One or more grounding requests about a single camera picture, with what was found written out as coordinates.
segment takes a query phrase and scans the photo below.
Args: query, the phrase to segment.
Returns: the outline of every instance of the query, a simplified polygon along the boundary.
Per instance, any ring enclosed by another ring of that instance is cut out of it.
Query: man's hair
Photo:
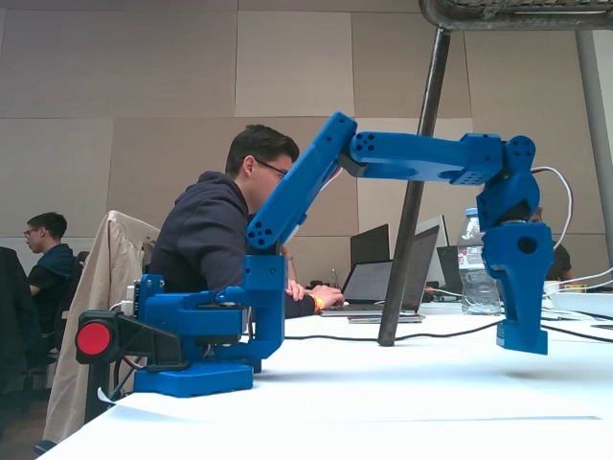
[[[267,163],[285,154],[293,163],[298,159],[299,153],[298,146],[291,137],[281,134],[272,127],[249,125],[232,141],[226,161],[226,174],[233,179],[236,178],[243,160],[248,155]]]
[[[54,240],[61,240],[68,228],[68,222],[62,214],[45,213],[28,220],[28,225],[34,229],[45,227]]]

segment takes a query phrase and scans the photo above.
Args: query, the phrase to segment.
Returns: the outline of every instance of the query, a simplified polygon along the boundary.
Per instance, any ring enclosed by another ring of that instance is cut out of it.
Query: man
[[[28,220],[24,232],[32,252],[43,254],[28,276],[43,337],[50,337],[54,332],[57,307],[75,264],[73,250],[61,242],[67,227],[64,216],[46,213]]]
[[[242,285],[250,216],[259,211],[298,154],[291,138],[267,126],[248,126],[230,146],[225,174],[205,172],[177,198],[149,267],[164,277],[166,291],[219,291]],[[314,314],[344,300],[340,290],[330,287],[305,295],[291,277],[286,292],[287,318]]]
[[[543,208],[540,206],[536,208],[533,216],[530,218],[530,222],[542,222],[543,221]],[[554,252],[554,263],[547,272],[547,281],[569,281],[574,279],[571,272],[571,256],[562,245],[558,246]]]

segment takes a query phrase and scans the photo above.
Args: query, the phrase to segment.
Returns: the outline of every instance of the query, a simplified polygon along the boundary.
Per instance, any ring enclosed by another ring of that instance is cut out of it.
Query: emergency stop button
[[[103,323],[87,323],[77,334],[77,346],[89,356],[99,355],[108,348],[110,342],[111,332]]]

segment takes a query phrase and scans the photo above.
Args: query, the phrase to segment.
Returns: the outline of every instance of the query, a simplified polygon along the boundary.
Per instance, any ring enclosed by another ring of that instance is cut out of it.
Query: man's ear
[[[247,177],[251,177],[255,168],[256,159],[252,155],[245,156],[245,159],[242,160],[242,170],[245,172]]]

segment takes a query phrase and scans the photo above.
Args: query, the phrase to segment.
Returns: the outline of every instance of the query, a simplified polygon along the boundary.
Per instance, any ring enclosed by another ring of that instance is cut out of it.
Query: man's hand
[[[305,297],[305,289],[298,283],[296,283],[294,280],[288,281],[289,286],[287,287],[285,292],[287,292],[288,295],[291,295],[292,299],[294,299],[296,302],[298,302],[299,300],[303,300],[303,298]]]
[[[345,297],[340,289],[329,286],[316,286],[310,294],[321,299],[324,302],[324,310],[331,307],[343,305]]]

